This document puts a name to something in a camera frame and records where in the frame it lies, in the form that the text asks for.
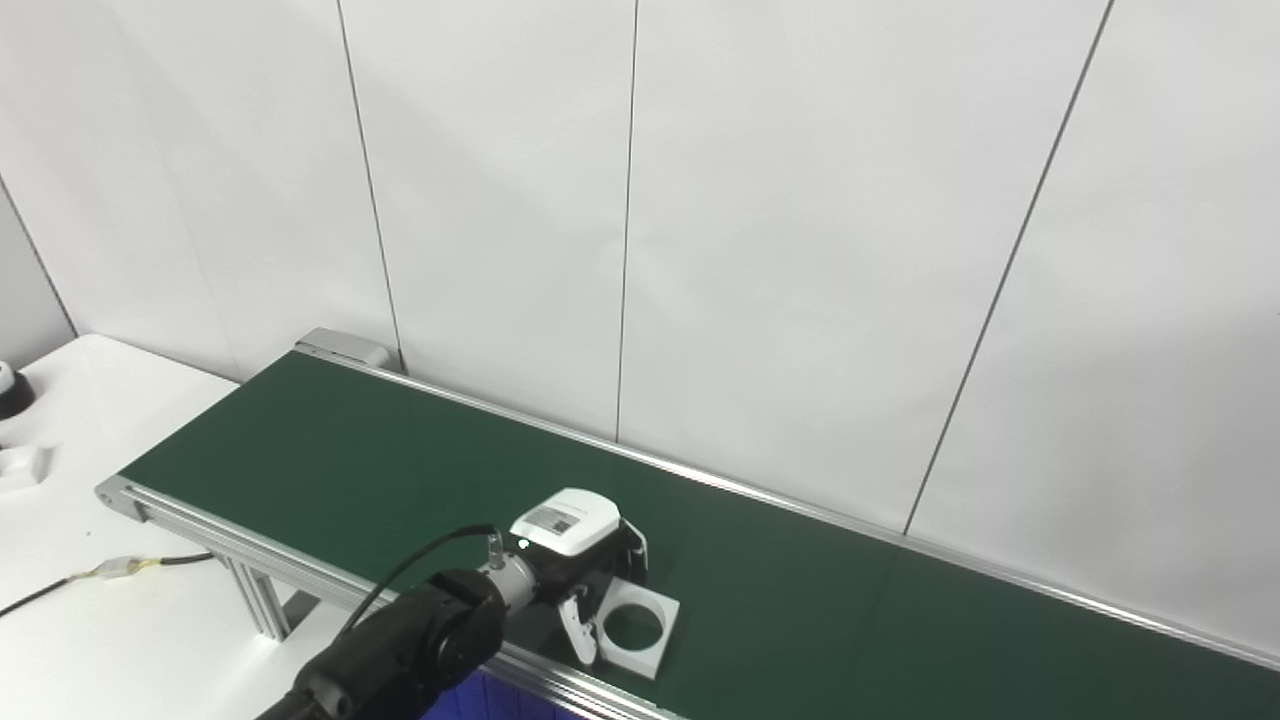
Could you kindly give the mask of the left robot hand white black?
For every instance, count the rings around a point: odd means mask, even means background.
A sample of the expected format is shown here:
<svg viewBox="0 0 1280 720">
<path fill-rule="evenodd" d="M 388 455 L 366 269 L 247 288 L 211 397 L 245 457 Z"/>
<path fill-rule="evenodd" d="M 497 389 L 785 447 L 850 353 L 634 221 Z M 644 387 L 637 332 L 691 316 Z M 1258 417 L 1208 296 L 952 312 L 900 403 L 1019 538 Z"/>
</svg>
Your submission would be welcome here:
<svg viewBox="0 0 1280 720">
<path fill-rule="evenodd" d="M 535 605 L 556 609 L 577 661 L 599 659 L 596 614 L 602 593 L 590 580 L 617 577 L 643 584 L 649 571 L 646 537 L 603 495 L 564 488 L 517 518 L 511 553 L 532 574 Z"/>
</svg>

